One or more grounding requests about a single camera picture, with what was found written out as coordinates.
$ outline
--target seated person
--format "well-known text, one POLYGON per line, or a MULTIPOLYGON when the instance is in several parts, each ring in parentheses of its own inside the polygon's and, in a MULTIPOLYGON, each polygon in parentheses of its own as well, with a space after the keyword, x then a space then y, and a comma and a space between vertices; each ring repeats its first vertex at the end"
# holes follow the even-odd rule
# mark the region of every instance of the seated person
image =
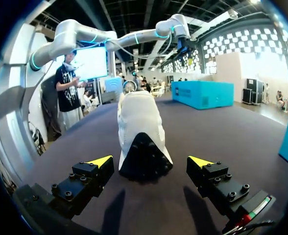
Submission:
POLYGON ((281 91, 277 91, 276 99, 277 99, 277 105, 283 110, 285 107, 285 102, 283 101, 281 91))
POLYGON ((84 104, 85 104, 85 107, 86 107, 86 110, 88 112, 91 111, 91 107, 92 107, 92 104, 91 104, 91 99, 93 97, 89 94, 89 91, 88 90, 85 90, 84 91, 84 95, 83 95, 83 99, 84 99, 84 104))
POLYGON ((142 81, 142 88, 148 92, 151 91, 150 85, 147 83, 147 81, 145 79, 143 79, 143 81, 142 81))

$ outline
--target ceiling light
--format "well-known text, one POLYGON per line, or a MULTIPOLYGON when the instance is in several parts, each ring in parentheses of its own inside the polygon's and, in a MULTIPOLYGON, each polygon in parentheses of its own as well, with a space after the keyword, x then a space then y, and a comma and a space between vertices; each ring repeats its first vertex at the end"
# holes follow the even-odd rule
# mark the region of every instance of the ceiling light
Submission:
POLYGON ((251 1, 251 3, 253 3, 253 4, 257 4, 257 3, 259 3, 261 0, 250 0, 251 1))

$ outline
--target black t-shirt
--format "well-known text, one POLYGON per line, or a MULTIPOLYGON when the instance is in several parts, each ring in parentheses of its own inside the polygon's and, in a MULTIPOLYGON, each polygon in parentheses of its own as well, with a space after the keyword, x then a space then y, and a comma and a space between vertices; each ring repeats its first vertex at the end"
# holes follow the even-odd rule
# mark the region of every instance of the black t-shirt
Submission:
POLYGON ((151 91, 150 85, 149 85, 148 83, 146 83, 145 87, 146 87, 146 90, 147 90, 148 92, 151 91))
MULTIPOLYGON (((60 66, 55 75, 55 87, 58 82, 67 84, 75 77, 74 71, 68 72, 64 65, 60 66)), ((58 92, 59 110, 61 112, 69 112, 81 106, 77 87, 72 86, 68 89, 58 92)))

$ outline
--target ceiling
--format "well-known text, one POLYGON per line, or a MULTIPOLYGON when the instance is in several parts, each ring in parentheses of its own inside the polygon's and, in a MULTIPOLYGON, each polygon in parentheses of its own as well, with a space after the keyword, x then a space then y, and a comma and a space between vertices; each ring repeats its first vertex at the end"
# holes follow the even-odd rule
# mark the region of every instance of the ceiling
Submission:
MULTIPOLYGON (((118 37, 122 37, 132 31, 155 28, 157 22, 176 13, 210 22, 231 8, 238 12, 239 17, 263 11, 260 4, 252 4, 250 0, 56 0, 32 24, 41 24, 54 30, 59 22, 74 19, 90 27, 114 30, 118 37)), ((191 35, 201 28, 201 25, 188 25, 191 35)), ((138 48, 140 55, 149 55, 155 44, 148 42, 126 49, 132 53, 133 49, 138 48)), ((176 42, 171 44, 165 54, 174 48, 176 42)), ((119 54, 124 61, 133 61, 122 50, 119 54)), ((152 66, 159 63, 160 59, 156 58, 152 66)), ((145 60, 139 60, 140 67, 144 64, 145 60)))

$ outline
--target chair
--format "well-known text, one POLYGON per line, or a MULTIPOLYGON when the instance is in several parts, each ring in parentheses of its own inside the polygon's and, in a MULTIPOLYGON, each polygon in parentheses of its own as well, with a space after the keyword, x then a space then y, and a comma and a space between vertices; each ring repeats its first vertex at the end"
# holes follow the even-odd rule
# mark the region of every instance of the chair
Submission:
POLYGON ((153 87, 150 94, 154 97, 161 97, 165 93, 165 82, 162 82, 161 86, 153 87))

